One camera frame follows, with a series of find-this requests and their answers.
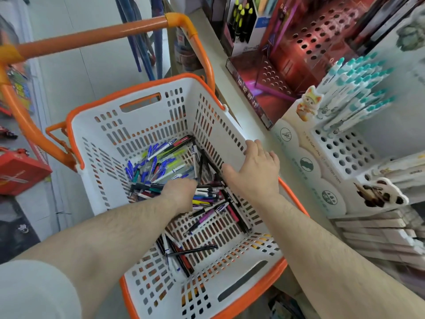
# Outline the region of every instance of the shopping basket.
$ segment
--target shopping basket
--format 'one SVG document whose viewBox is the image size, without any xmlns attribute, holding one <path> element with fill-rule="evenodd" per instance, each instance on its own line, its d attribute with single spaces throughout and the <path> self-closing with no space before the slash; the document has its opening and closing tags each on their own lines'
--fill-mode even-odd
<svg viewBox="0 0 425 319">
<path fill-rule="evenodd" d="M 11 64 L 36 56 L 79 48 L 131 34 L 165 27 L 182 27 L 200 58 L 207 84 L 194 74 L 136 85 L 70 112 L 65 122 L 46 129 L 65 151 L 45 138 L 21 107 L 12 86 L 0 72 L 0 87 L 23 133 L 41 149 L 77 171 L 94 214 L 127 204 L 128 160 L 136 161 L 152 143 L 193 134 L 219 168 L 223 162 L 239 170 L 244 161 L 245 138 L 226 106 L 214 94 L 214 75 L 190 20 L 181 14 L 138 21 L 51 38 L 28 44 L 0 47 L 0 61 Z M 61 129 L 65 141 L 51 134 Z M 181 158 L 191 164 L 189 152 Z M 305 214 L 290 189 L 280 184 Z M 154 245 L 120 280 L 132 318 L 233 317 L 257 299 L 284 271 L 287 263 L 267 227 L 241 199 L 243 217 L 253 228 L 245 236 L 227 213 L 214 216 L 193 236 L 183 238 L 194 220 L 182 215 L 169 224 L 185 248 L 218 244 L 214 252 L 191 254 L 195 272 L 186 281 L 176 280 Z"/>
</svg>

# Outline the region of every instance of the hand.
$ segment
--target hand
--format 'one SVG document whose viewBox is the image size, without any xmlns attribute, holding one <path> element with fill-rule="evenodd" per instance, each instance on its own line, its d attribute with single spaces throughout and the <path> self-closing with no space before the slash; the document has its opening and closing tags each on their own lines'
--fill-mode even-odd
<svg viewBox="0 0 425 319">
<path fill-rule="evenodd" d="M 279 158 L 273 151 L 264 151 L 260 140 L 245 143 L 247 151 L 241 170 L 236 172 L 224 163 L 223 176 L 234 193 L 258 206 L 261 201 L 279 194 Z"/>
<path fill-rule="evenodd" d="M 192 199 L 195 194 L 197 182 L 193 179 L 175 179 L 167 181 L 162 189 L 161 196 L 172 202 L 176 215 L 192 210 Z"/>
</svg>

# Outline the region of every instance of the orange metal handle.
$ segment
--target orange metal handle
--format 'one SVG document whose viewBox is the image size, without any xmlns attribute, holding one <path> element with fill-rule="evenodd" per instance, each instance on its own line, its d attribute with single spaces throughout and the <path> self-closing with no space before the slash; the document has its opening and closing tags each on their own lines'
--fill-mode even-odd
<svg viewBox="0 0 425 319">
<path fill-rule="evenodd" d="M 5 101 L 18 122 L 22 133 L 42 150 L 45 150 L 45 152 L 75 171 L 76 160 L 71 150 L 65 145 L 66 152 L 64 152 L 56 144 L 47 139 L 33 123 L 27 110 L 21 105 L 7 77 L 7 65 L 23 62 L 30 58 L 124 38 L 134 34 L 177 26 L 182 27 L 187 32 L 189 41 L 193 42 L 193 49 L 205 69 L 207 84 L 214 94 L 215 80 L 213 68 L 199 41 L 198 33 L 187 16 L 177 13 L 168 13 L 165 16 L 152 19 L 88 30 L 20 45 L 0 46 L 0 91 L 3 93 Z M 56 128 L 61 128 L 61 126 L 58 126 L 58 124 L 54 125 L 47 131 L 50 132 Z"/>
</svg>

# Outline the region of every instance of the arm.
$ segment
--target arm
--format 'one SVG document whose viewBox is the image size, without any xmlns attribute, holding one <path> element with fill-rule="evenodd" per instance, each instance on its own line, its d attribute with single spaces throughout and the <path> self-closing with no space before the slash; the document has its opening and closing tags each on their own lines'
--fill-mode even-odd
<svg viewBox="0 0 425 319">
<path fill-rule="evenodd" d="M 91 318 L 168 222 L 192 210 L 195 188 L 194 180 L 169 181 L 160 196 L 104 212 L 49 237 L 16 259 L 39 260 L 61 270 L 77 290 L 82 316 Z"/>
<path fill-rule="evenodd" d="M 323 319 L 423 318 L 425 301 L 381 271 L 279 194 L 279 159 L 247 141 L 240 172 L 223 165 L 233 192 L 248 200 L 282 249 Z"/>
</svg>

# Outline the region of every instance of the white sleeve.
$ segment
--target white sleeve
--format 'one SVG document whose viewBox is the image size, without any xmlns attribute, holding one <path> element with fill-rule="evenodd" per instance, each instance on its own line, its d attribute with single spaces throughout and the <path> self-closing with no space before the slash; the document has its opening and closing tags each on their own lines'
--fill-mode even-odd
<svg viewBox="0 0 425 319">
<path fill-rule="evenodd" d="M 33 260 L 0 265 L 2 318 L 81 319 L 71 281 L 54 266 Z"/>
</svg>

